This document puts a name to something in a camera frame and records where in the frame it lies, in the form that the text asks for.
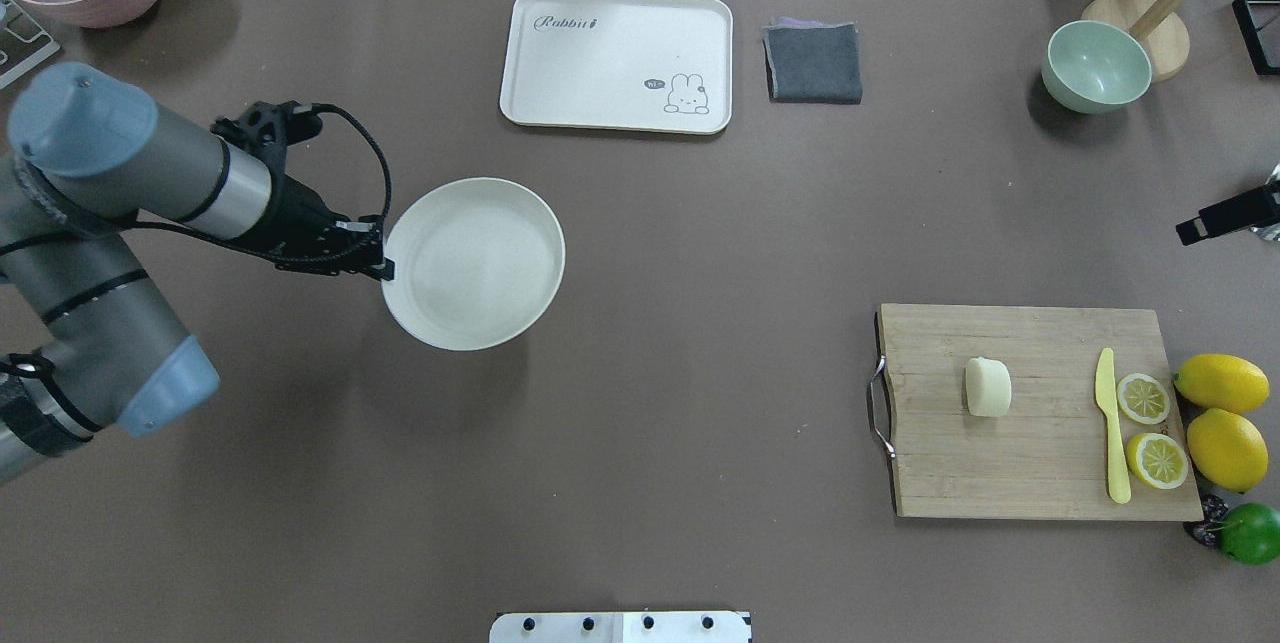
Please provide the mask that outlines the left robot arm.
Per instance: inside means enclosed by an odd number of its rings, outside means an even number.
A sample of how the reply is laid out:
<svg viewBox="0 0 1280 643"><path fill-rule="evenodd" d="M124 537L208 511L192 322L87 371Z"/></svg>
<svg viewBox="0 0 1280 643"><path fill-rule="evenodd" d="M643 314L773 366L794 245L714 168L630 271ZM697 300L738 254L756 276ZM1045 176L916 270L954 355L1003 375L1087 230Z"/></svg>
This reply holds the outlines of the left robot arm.
<svg viewBox="0 0 1280 643"><path fill-rule="evenodd" d="M3 356L3 480L105 428L147 435L209 400L220 378L124 241L168 231L284 272L393 281L385 214L330 210L288 175L325 102L255 102L198 126L142 88L61 61L20 92L3 158L3 282L51 338Z"/></svg>

